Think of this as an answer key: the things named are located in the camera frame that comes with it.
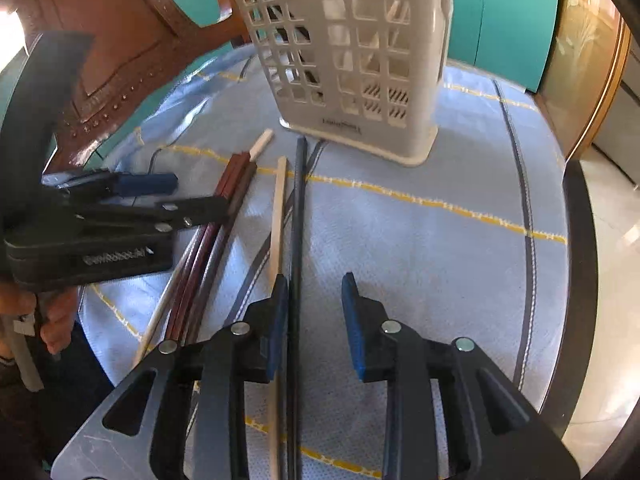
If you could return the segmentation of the person's left hand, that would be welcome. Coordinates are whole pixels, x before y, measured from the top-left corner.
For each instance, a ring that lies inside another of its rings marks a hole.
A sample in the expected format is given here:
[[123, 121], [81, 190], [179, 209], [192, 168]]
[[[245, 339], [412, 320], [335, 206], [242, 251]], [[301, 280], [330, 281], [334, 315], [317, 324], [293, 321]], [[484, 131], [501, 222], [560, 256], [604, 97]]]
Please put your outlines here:
[[[68, 288], [46, 302], [40, 337], [54, 356], [70, 344], [78, 309], [78, 289]], [[1, 283], [1, 314], [29, 315], [37, 310], [37, 297], [10, 282]]]

